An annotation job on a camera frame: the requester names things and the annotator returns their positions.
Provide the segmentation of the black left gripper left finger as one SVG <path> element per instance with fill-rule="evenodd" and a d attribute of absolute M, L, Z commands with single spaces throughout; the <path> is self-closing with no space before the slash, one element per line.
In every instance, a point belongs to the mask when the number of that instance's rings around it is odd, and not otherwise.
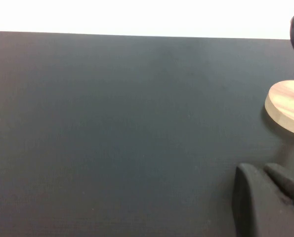
<path fill-rule="evenodd" d="M 232 195 L 236 235 L 294 237 L 294 202 L 263 168 L 248 163 L 236 168 Z"/>

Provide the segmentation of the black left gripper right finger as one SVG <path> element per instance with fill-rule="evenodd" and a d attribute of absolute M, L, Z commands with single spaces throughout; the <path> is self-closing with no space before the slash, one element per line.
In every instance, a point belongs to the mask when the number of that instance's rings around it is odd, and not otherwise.
<path fill-rule="evenodd" d="M 294 202 L 294 177 L 291 173 L 276 163 L 266 164 L 263 170 L 276 186 Z"/>

